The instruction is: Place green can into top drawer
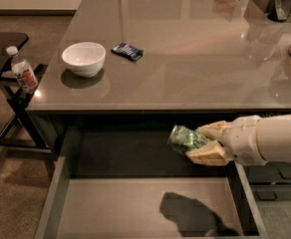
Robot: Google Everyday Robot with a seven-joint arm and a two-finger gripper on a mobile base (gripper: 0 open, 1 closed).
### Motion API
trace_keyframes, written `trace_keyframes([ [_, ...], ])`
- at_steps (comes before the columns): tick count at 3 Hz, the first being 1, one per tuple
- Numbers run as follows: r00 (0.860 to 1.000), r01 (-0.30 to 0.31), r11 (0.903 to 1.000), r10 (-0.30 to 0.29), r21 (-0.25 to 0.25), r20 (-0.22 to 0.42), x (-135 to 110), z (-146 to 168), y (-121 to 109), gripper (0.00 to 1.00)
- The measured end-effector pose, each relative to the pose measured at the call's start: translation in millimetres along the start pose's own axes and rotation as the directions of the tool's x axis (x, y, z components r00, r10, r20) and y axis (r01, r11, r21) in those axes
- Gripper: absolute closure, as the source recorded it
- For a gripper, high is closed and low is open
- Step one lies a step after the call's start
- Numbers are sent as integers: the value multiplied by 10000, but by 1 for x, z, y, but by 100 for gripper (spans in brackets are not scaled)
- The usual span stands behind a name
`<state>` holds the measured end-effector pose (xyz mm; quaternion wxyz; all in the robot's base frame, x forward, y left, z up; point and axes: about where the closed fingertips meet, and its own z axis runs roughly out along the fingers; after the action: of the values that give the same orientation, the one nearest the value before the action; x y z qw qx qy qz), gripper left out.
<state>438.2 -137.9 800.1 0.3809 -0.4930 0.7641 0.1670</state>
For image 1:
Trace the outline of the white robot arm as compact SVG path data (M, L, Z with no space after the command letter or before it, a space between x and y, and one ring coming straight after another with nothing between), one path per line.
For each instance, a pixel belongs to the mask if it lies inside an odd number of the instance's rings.
M211 142L185 153L193 163L207 166L223 166L229 161L243 166L291 163L291 114L222 120L200 126L196 131L210 137Z

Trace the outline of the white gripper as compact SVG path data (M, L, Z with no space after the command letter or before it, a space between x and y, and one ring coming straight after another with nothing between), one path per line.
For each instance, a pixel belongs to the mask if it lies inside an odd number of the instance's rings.
M199 126L195 131L214 141L185 154L193 163L205 166L224 166L230 157L243 166L264 165L267 161L257 145L257 123L260 120L259 116L250 116L231 123L221 120Z

